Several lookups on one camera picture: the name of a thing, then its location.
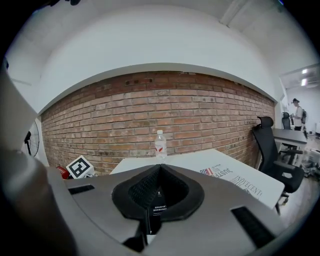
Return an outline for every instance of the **red brick wall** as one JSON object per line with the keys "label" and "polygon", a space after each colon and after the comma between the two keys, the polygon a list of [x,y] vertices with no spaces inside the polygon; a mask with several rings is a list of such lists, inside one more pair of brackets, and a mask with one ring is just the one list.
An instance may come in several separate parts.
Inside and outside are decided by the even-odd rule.
{"label": "red brick wall", "polygon": [[214,148],[253,166],[257,116],[274,119],[274,103],[241,84],[203,74],[144,72],[79,89],[41,118],[51,166],[84,155],[105,174],[123,158],[153,156],[160,129],[169,155]]}

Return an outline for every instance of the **white ceiling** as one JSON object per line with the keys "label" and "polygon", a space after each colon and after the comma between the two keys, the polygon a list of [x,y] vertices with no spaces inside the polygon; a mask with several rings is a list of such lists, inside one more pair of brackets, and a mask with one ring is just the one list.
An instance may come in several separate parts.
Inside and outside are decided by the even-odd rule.
{"label": "white ceiling", "polygon": [[198,10],[243,32],[275,6],[276,0],[81,0],[76,6],[60,0],[34,13],[21,29],[27,39],[49,55],[59,44],[108,12],[139,5],[174,5]]}
{"label": "white ceiling", "polygon": [[[285,89],[293,88],[313,88],[320,82],[320,65],[306,66],[280,76],[281,82]],[[302,80],[306,79],[306,85],[301,86]]]}

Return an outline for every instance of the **wall fan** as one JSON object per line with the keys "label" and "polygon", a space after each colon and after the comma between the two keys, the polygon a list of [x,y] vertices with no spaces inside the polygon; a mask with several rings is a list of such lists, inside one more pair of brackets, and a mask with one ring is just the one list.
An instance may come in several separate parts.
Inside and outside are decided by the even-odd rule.
{"label": "wall fan", "polygon": [[31,128],[24,139],[25,152],[35,157],[39,149],[39,130],[36,121],[33,122]]}

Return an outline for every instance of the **backpack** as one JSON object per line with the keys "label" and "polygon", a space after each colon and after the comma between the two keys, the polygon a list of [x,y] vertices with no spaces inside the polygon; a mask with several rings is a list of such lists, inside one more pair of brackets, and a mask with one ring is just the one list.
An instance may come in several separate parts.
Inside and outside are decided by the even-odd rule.
{"label": "backpack", "polygon": [[306,120],[307,120],[307,111],[305,111],[304,109],[302,109],[301,123],[303,123],[303,124],[305,125],[305,124],[306,124]]}

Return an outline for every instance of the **american flag print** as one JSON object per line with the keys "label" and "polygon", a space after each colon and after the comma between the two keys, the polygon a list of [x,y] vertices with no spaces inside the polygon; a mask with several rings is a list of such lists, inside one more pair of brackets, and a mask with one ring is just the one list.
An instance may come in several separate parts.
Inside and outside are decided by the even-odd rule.
{"label": "american flag print", "polygon": [[213,175],[214,174],[210,168],[207,168],[207,169],[204,169],[204,170],[200,170],[200,173],[201,174],[206,174],[206,175]]}

